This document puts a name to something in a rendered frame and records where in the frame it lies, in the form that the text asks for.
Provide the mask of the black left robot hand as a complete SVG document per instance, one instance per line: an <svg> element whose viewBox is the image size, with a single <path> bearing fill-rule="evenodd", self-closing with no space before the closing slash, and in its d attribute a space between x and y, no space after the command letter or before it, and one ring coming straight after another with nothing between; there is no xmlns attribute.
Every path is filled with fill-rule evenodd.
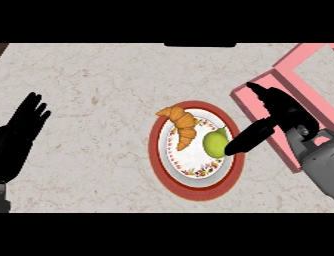
<svg viewBox="0 0 334 256"><path fill-rule="evenodd" d="M0 127L0 182L8 183L21 172L33 142L51 116L46 106L42 95L32 92L8 124Z"/></svg>

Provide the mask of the white floral plate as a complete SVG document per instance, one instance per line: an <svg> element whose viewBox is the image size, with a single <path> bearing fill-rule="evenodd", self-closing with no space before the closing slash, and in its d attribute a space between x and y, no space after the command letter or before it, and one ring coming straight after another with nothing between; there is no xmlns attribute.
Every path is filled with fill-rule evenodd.
<svg viewBox="0 0 334 256"><path fill-rule="evenodd" d="M232 134L225 121L219 116L203 109L188 109L188 112L197 119L196 131L197 137L190 146L179 151L179 134L175 124L166 121L159 138L159 153L163 166L172 177L191 187L206 187L218 183L227 176L234 157L212 158L203 146L203 139L209 132L219 128L225 129L228 140L232 140Z"/></svg>

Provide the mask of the red round placemat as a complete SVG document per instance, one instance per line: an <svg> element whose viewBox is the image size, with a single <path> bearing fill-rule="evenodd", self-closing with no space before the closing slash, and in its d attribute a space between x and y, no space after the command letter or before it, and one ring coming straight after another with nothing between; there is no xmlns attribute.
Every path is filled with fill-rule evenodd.
<svg viewBox="0 0 334 256"><path fill-rule="evenodd" d="M199 109L207 111L228 126L230 134L234 136L240 134L240 129L231 116L218 106L204 101L184 101L178 103L178 106L181 106L184 109ZM246 162L246 154L238 153L234 155L230 166L225 168L225 174L218 181L213 181L204 187L185 185L184 182L179 181L167 172L167 166L163 163L162 150L159 149L162 130L166 124L167 118L159 117L150 133L148 153L156 176L167 190L184 199L191 201L213 200L231 190L240 179Z"/></svg>

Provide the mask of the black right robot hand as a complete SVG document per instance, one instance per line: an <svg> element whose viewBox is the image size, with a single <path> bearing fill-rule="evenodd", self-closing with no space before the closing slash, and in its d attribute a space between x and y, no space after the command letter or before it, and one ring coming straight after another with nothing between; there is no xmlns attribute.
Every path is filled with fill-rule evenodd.
<svg viewBox="0 0 334 256"><path fill-rule="evenodd" d="M249 82L247 87L265 103L271 116L258 120L238 134L225 147L225 155L247 153L275 133L275 127L284 132L292 128L299 130L303 141L315 138L320 132L320 122L296 99L278 88L265 88Z"/></svg>

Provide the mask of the green pear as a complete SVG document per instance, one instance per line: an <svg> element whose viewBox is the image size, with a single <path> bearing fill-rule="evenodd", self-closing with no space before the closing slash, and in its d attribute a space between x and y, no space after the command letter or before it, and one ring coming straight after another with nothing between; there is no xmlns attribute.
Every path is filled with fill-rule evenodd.
<svg viewBox="0 0 334 256"><path fill-rule="evenodd" d="M225 148L230 144L227 130L219 128L216 131L207 133L203 139L203 146L207 155L212 158L225 157Z"/></svg>

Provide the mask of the black object at edge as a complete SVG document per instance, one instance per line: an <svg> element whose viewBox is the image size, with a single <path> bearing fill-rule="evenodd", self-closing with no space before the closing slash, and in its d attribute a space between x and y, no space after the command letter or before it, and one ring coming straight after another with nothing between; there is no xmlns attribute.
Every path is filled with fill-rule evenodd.
<svg viewBox="0 0 334 256"><path fill-rule="evenodd" d="M167 47L188 47L188 48L234 48L237 43L165 43Z"/></svg>

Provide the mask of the orange croissant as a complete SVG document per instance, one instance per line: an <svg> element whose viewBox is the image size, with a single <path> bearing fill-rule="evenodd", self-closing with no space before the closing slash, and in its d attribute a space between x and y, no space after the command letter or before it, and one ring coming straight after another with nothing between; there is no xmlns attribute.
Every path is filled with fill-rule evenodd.
<svg viewBox="0 0 334 256"><path fill-rule="evenodd" d="M182 151L191 144L197 137L196 125L197 121L194 115L178 105L166 107L157 112L159 116L169 118L175 124L179 142L176 149Z"/></svg>

